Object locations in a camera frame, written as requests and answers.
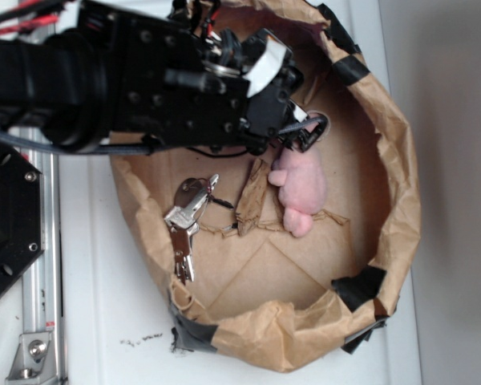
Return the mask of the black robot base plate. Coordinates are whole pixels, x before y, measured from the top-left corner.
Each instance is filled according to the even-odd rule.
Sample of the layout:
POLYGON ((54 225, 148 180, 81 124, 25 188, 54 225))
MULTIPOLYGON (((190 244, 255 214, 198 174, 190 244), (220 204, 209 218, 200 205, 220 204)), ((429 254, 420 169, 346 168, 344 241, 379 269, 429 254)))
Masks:
POLYGON ((0 298, 42 253, 42 173, 0 144, 0 298))

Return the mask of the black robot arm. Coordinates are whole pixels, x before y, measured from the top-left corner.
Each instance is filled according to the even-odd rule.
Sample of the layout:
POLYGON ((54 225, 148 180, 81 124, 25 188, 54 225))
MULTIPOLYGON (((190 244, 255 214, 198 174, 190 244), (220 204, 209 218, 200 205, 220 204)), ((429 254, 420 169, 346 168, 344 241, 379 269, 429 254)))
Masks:
POLYGON ((292 101, 292 51, 270 30, 213 30, 220 2, 175 1, 166 18, 83 1, 78 23, 42 43, 63 1, 0 13, 0 143, 54 154, 141 155, 278 141, 308 151, 328 128, 292 101))

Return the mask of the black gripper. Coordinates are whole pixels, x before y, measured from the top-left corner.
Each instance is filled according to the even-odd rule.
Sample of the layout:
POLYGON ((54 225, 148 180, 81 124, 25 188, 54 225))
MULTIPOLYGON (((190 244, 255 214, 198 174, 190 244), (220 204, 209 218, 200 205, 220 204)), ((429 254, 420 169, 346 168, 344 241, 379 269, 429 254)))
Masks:
POLYGON ((329 118, 297 122, 291 95, 302 83, 291 49, 271 30, 245 40, 230 29, 216 38, 163 34, 160 145, 214 152, 241 146, 258 155, 279 136, 284 147, 307 152, 329 131, 329 118))

